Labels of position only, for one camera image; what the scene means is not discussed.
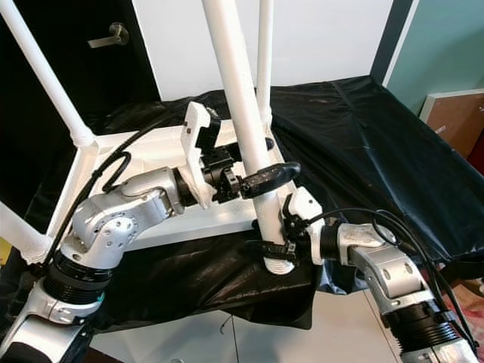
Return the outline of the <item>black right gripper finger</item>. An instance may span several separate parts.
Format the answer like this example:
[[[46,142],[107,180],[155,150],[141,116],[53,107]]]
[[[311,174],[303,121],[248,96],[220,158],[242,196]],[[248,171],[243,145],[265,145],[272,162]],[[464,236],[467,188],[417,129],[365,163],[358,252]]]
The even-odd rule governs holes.
[[[266,259],[283,260],[283,262],[297,263],[297,245],[293,242],[274,244],[266,240],[247,240],[247,251],[252,256],[266,257]]]

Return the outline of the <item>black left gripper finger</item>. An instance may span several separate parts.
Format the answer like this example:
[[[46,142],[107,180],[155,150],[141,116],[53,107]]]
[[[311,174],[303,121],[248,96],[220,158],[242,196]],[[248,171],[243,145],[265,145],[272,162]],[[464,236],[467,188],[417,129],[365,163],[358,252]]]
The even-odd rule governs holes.
[[[301,173],[300,163],[276,163],[263,167],[258,172],[248,175],[240,182],[240,197],[255,198],[276,191],[291,182]]]

